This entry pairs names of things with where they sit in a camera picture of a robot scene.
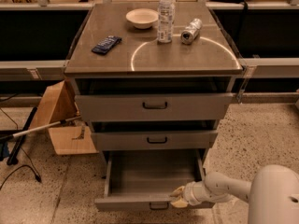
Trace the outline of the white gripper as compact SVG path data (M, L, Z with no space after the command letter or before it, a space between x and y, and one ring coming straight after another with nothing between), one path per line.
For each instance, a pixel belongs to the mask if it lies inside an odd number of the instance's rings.
M206 201L208 197L203 181L188 183L185 187L180 186L171 192L170 197L181 196L185 200L175 200L171 205L175 208L186 208L189 205L196 206Z

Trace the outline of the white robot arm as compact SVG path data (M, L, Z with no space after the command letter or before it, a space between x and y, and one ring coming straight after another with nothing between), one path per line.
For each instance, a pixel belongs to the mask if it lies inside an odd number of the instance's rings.
M224 203L235 196L249 205L248 224L299 224L299 174L280 165L261 168L251 182L211 172L170 196L176 208Z

